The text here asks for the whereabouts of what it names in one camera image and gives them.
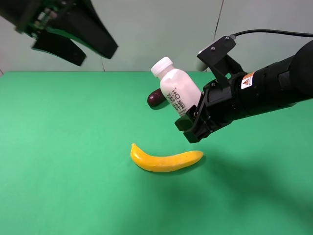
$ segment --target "black cable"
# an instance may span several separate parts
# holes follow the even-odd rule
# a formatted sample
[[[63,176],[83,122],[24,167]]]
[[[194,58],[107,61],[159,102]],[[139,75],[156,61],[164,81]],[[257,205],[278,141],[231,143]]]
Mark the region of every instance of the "black cable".
[[[252,29],[247,31],[242,31],[239,33],[234,33],[236,37],[248,34],[248,33],[276,33],[276,34],[284,34],[284,35],[291,35],[291,36],[298,36],[298,37],[307,37],[313,38],[312,33],[297,33],[297,32],[288,32],[288,31],[281,31],[281,30],[273,30],[273,29]]]

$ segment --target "yellow banana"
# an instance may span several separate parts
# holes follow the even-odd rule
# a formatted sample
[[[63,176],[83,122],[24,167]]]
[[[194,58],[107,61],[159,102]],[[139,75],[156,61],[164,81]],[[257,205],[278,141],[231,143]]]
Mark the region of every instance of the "yellow banana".
[[[132,144],[131,158],[142,169],[153,172],[175,171],[198,162],[203,156],[201,151],[189,151],[168,157],[146,154],[136,144]]]

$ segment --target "bottle cap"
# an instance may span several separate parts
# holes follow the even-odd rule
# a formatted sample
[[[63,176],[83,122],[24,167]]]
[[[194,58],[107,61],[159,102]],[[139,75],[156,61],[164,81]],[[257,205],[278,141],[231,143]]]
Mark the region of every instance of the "bottle cap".
[[[163,70],[165,70],[167,67],[172,65],[173,62],[170,58],[164,57],[163,59],[159,60],[152,68],[151,72],[155,77],[157,77]]]

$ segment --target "orange warning sticker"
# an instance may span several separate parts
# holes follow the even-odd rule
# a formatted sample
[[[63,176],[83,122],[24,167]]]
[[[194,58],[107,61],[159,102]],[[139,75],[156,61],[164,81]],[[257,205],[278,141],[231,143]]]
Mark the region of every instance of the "orange warning sticker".
[[[243,77],[241,81],[241,90],[252,86],[254,72],[251,72]]]

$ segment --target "banana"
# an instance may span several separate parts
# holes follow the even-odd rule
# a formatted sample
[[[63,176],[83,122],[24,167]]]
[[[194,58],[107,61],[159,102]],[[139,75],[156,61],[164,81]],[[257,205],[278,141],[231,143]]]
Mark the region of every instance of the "banana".
[[[201,151],[189,151],[168,157],[151,156],[132,144],[131,158],[142,169],[152,172],[170,172],[190,166],[203,156]]]

